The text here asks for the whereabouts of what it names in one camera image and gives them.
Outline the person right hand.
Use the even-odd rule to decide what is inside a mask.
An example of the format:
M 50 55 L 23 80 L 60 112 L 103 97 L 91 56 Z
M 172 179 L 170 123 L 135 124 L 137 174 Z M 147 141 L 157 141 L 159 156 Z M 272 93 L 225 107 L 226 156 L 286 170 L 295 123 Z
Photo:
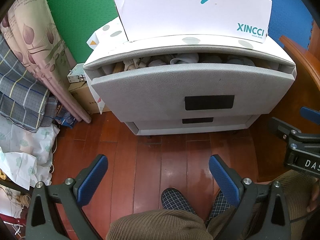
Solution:
M 312 188 L 311 199 L 307 206 L 307 212 L 314 211 L 319 206 L 319 182 L 315 182 Z

